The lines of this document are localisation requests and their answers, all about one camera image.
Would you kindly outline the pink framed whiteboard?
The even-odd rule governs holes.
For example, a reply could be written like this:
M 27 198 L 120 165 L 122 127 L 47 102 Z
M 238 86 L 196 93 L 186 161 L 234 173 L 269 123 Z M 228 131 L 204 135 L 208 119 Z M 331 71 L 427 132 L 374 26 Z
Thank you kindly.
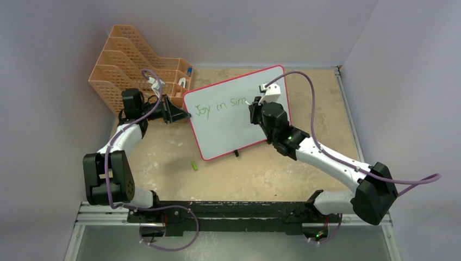
M 212 160 L 266 140 L 261 127 L 250 123 L 245 103 L 262 96 L 260 84 L 276 79 L 281 88 L 277 102 L 288 115 L 291 114 L 286 80 L 279 78 L 284 72 L 283 66 L 275 65 L 184 94 L 184 105 L 191 114 L 190 123 L 203 160 Z

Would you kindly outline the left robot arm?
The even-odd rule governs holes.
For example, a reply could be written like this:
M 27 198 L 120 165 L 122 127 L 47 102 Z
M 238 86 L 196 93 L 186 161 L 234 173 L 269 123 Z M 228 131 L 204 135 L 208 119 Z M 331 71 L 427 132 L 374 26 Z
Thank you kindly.
M 141 209 L 143 218 L 156 222 L 162 215 L 158 195 L 135 185 L 128 156 L 145 136 L 150 120 L 162 119 L 168 124 L 191 115 L 167 95 L 151 103 L 136 88 L 122 92 L 122 103 L 116 133 L 103 148 L 83 158 L 86 199 L 93 206 Z

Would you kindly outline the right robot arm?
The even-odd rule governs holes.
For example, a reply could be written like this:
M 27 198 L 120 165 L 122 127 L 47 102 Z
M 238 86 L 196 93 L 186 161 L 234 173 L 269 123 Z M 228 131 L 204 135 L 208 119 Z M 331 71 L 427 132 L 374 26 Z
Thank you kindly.
M 305 207 L 312 221 L 327 214 L 356 214 L 371 225 L 379 225 L 397 199 L 389 168 L 377 162 L 371 166 L 353 160 L 316 142 L 312 135 L 288 121 L 283 106 L 261 102 L 257 96 L 248 105 L 250 122 L 259 125 L 278 153 L 311 165 L 344 184 L 343 192 L 317 191 Z

